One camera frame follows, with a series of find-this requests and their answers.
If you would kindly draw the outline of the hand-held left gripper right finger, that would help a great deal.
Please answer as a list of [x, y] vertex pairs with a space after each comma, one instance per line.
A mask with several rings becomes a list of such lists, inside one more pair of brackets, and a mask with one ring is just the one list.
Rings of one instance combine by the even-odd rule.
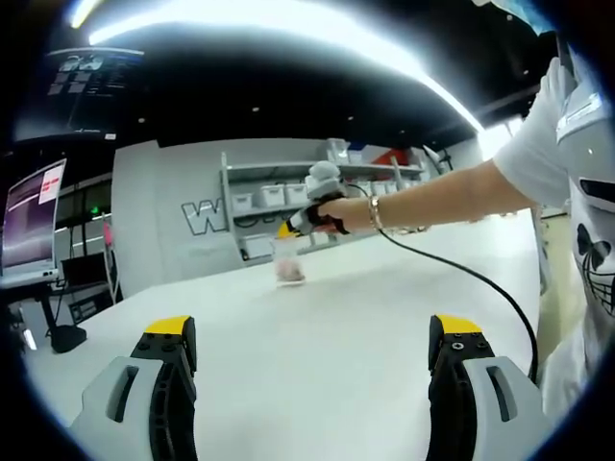
[[527, 460], [551, 431], [538, 387], [481, 329], [430, 318], [429, 460]]

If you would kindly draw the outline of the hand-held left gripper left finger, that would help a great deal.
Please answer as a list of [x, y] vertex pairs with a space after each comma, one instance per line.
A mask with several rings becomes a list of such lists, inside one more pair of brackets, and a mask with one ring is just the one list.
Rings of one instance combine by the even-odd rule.
[[194, 318], [154, 322], [83, 392], [80, 446], [93, 460], [196, 460], [196, 371]]

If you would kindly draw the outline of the person's right hand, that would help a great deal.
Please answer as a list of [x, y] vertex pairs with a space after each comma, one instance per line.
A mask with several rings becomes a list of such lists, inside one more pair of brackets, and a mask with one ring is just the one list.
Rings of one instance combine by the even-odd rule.
[[318, 207], [321, 217], [338, 219], [349, 233], [369, 231], [373, 228], [367, 198], [340, 198]]

